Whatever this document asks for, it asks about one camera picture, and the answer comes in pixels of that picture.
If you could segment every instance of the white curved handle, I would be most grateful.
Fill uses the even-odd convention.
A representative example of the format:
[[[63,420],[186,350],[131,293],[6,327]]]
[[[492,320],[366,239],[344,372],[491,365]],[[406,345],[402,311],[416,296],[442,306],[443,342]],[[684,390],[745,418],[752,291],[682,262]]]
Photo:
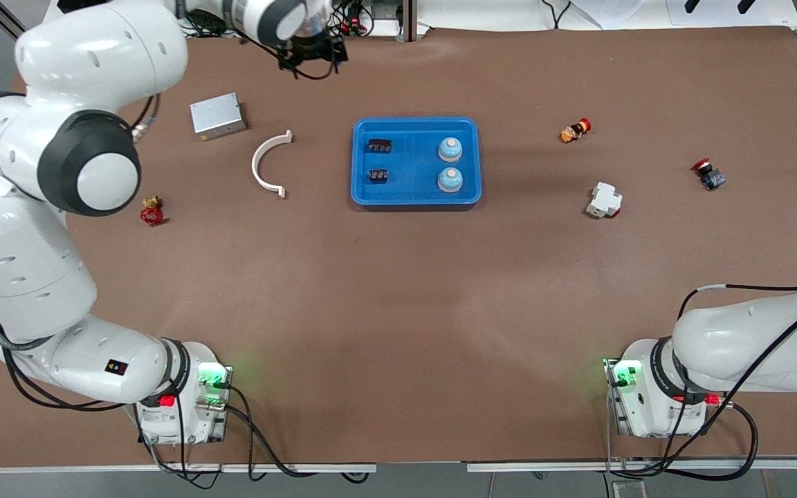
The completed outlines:
[[[272,149],[276,145],[282,144],[290,144],[290,142],[294,139],[294,135],[292,135],[291,130],[285,132],[284,135],[273,136],[263,144],[257,148],[257,151],[254,151],[254,157],[250,160],[250,170],[254,174],[254,178],[257,179],[257,183],[260,184],[264,189],[271,190],[272,192],[278,192],[279,197],[284,199],[285,198],[285,188],[281,185],[273,185],[272,183],[266,183],[260,178],[260,173],[257,173],[257,167],[260,164],[260,158],[263,158],[263,154],[266,154],[269,149]]]

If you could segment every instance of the white paper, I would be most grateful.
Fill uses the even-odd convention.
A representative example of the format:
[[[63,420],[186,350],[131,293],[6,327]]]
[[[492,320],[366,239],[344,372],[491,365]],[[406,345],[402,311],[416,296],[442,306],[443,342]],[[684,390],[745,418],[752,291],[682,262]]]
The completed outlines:
[[[737,10],[740,0],[700,0],[690,14],[684,12],[686,0],[666,0],[670,21],[675,26],[788,26],[790,16],[797,16],[791,2],[756,0],[746,13]]]
[[[623,23],[645,3],[645,0],[573,0],[573,3],[602,29],[620,29]]]

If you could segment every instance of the brown tabletop surface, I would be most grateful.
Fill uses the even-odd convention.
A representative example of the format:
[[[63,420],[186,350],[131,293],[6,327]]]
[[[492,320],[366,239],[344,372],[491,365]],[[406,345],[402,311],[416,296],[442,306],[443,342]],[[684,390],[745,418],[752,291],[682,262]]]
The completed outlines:
[[[797,38],[784,28],[489,34],[348,43],[322,82],[235,40],[190,42],[139,144],[131,208],[69,227],[94,313],[208,344],[285,461],[605,456],[601,359],[671,334],[704,284],[797,284]],[[308,72],[322,69],[314,63]],[[189,105],[237,92],[250,130],[199,142]],[[126,110],[135,116],[139,105]],[[484,196],[468,212],[364,212],[349,196],[352,126],[468,116]],[[560,144],[586,116],[594,129]],[[265,139],[263,190],[250,158]],[[690,166],[711,157],[707,192]],[[623,212],[588,217],[597,182]],[[170,223],[147,227],[159,195]],[[727,291],[693,306],[759,297]],[[796,454],[797,394],[740,394],[761,454]],[[692,456],[742,454],[730,415]],[[246,433],[192,448],[241,463]],[[662,441],[616,438],[645,456]],[[120,411],[41,409],[0,363],[0,466],[149,463]]]

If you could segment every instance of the blue tray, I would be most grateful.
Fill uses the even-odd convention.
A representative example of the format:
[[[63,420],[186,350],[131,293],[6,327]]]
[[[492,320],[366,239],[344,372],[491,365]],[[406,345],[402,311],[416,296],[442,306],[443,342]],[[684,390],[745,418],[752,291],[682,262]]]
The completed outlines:
[[[439,157],[439,144],[453,136],[463,145],[458,161],[449,163]],[[370,138],[392,140],[388,154],[369,152]],[[463,174],[458,192],[442,192],[437,185],[439,173],[456,167]],[[373,183],[368,172],[386,169],[386,182]],[[473,120],[451,118],[365,118],[352,132],[352,200],[360,205],[414,207],[423,205],[474,205],[482,196],[482,169],[478,160],[478,128]]]

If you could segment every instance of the light blue round object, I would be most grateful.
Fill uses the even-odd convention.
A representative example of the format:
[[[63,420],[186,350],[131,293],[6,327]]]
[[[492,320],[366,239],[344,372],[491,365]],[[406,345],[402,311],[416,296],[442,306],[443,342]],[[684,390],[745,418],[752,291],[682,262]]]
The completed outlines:
[[[463,145],[453,136],[448,136],[439,144],[439,157],[444,161],[455,162],[459,160],[461,154],[463,154]]]
[[[446,167],[439,173],[439,189],[453,193],[463,186],[463,174],[456,167]]]

